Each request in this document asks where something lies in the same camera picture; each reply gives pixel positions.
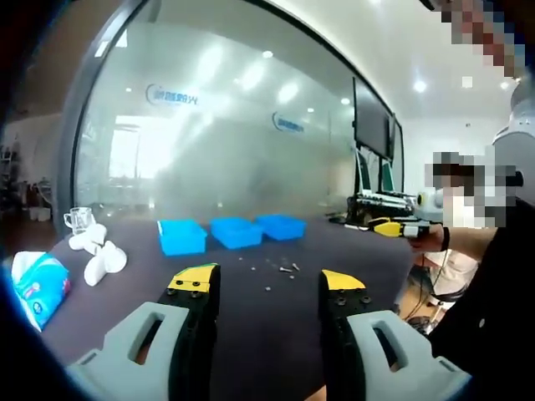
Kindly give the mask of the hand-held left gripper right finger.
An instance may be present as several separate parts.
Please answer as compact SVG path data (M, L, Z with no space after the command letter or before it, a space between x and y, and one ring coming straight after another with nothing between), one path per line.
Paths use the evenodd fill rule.
M373 311L365 284L323 269L318 317L328 400L458 400L471 375L391 310Z

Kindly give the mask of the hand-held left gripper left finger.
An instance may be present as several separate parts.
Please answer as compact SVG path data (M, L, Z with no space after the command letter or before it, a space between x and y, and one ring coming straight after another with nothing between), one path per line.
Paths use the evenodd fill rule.
M221 267L176 273L67 372L93 400L208 400L217 340Z

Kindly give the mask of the person's right hand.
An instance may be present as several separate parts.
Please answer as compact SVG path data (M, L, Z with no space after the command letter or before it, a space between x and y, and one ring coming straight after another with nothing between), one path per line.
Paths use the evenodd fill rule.
M439 252L442 250L443 241L444 227L442 225L432 225L423 236L409 239L412 250L416 252Z

